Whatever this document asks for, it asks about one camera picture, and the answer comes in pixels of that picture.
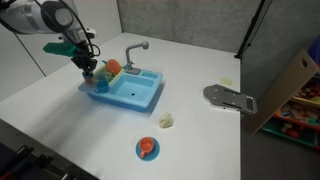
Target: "metal plate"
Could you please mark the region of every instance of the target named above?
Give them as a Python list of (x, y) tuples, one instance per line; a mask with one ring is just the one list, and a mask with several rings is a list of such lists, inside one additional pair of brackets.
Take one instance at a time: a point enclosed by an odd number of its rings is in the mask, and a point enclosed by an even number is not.
[(203, 96), (213, 106), (223, 109), (232, 109), (250, 115), (257, 112), (255, 98), (218, 84), (204, 88)]

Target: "orange toy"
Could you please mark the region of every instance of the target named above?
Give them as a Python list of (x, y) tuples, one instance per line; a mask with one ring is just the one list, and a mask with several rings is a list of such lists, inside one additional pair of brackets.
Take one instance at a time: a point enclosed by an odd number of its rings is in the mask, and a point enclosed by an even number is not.
[(140, 140), (139, 147), (141, 149), (140, 157), (144, 158), (147, 154), (151, 153), (154, 141), (151, 137), (144, 137)]
[(106, 64), (106, 68), (107, 68), (108, 72), (110, 72), (114, 75), (119, 74), (119, 72), (121, 71), (121, 66), (120, 66), (119, 62), (116, 61), (115, 59), (109, 59)]

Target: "white table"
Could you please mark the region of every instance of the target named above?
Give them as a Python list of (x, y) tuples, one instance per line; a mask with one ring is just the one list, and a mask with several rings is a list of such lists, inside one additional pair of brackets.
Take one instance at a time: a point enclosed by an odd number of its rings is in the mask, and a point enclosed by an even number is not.
[[(164, 75), (153, 111), (90, 99), (78, 91), (81, 71), (70, 63), (0, 102), (0, 118), (100, 179), (240, 179), (240, 114), (214, 109), (202, 97), (221, 78), (240, 91), (240, 61), (232, 53), (127, 33), (103, 44), (100, 58), (125, 64), (125, 48), (145, 40), (148, 50), (130, 54), (135, 67)], [(165, 112), (174, 125), (160, 129)], [(135, 153), (144, 136), (161, 147), (150, 162)]]

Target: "black cable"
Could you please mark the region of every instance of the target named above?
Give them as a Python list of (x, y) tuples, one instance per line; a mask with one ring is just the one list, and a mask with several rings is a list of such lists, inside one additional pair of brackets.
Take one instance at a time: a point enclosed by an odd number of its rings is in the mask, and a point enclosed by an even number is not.
[(96, 48), (98, 49), (98, 51), (99, 51), (99, 53), (98, 53), (98, 54), (94, 54), (94, 56), (100, 56), (100, 54), (101, 54), (100, 48), (99, 48), (97, 45), (95, 45), (95, 44), (92, 44), (92, 46), (93, 46), (93, 47), (96, 47)]
[(16, 1), (17, 1), (17, 0), (9, 0), (9, 1), (3, 2), (3, 3), (1, 3), (1, 1), (0, 1), (0, 10), (2, 10), (2, 9), (8, 9), (8, 8), (10, 7), (10, 5), (11, 5), (12, 3), (16, 2)]
[(91, 55), (89, 55), (89, 56), (95, 56), (94, 55), (94, 51), (93, 51), (93, 45), (92, 45), (92, 43), (91, 43), (91, 40), (90, 40), (90, 38), (89, 38), (89, 36), (88, 36), (88, 33), (87, 33), (87, 31), (86, 31), (86, 28), (83, 26), (83, 24), (82, 24), (82, 22), (81, 22), (81, 20), (80, 20), (80, 18), (79, 18), (79, 16), (77, 15), (77, 13), (75, 13), (74, 12), (74, 10), (67, 4), (67, 3), (65, 3), (63, 0), (58, 0), (61, 4), (63, 4), (66, 8), (68, 8), (69, 9), (69, 11), (74, 15), (74, 17), (77, 19), (77, 21), (78, 21), (78, 23), (80, 24), (80, 26), (81, 26), (81, 28), (82, 28), (82, 30), (83, 30), (83, 32), (84, 32), (84, 34), (85, 34), (85, 36), (86, 36), (86, 38), (87, 38), (87, 40), (88, 40), (88, 43), (89, 43), (89, 45), (90, 45), (90, 48), (91, 48)]
[(256, 35), (257, 35), (257, 33), (258, 33), (259, 29), (260, 29), (260, 26), (261, 26), (261, 24), (262, 24), (262, 22), (263, 22), (263, 19), (264, 19), (264, 17), (266, 16), (266, 14), (267, 14), (267, 12), (268, 12), (268, 10), (269, 10), (269, 7), (270, 7), (270, 5), (272, 4), (272, 2), (273, 2), (273, 0), (271, 0), (270, 3), (268, 4), (268, 7), (266, 8), (266, 10), (265, 10), (265, 12), (264, 12), (264, 14), (263, 14), (263, 16), (262, 16), (262, 18), (261, 18), (261, 20), (260, 20), (260, 23), (259, 23), (259, 25), (257, 26), (256, 31), (254, 32), (254, 34), (253, 34), (250, 42), (247, 44), (247, 47), (241, 52), (241, 54), (243, 54), (243, 53), (251, 46), (252, 41), (253, 41), (254, 38), (256, 37)]

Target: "faucet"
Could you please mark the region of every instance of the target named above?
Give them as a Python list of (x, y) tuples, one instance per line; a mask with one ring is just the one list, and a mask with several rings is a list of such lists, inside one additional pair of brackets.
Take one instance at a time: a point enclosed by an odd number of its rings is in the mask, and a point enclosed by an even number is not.
[(148, 49), (149, 48), (149, 43), (147, 41), (144, 41), (142, 43), (139, 43), (139, 44), (134, 44), (134, 45), (131, 45), (131, 46), (128, 46), (127, 49), (126, 49), (126, 56), (127, 56), (127, 69), (126, 69), (126, 73), (130, 73), (130, 74), (135, 74), (135, 75), (138, 75), (140, 73), (140, 69), (138, 68), (134, 68), (132, 67), (132, 64), (134, 64), (131, 60), (130, 60), (130, 56), (129, 56), (129, 51), (131, 49), (134, 49), (134, 48), (138, 48), (138, 47), (142, 47), (143, 49)]

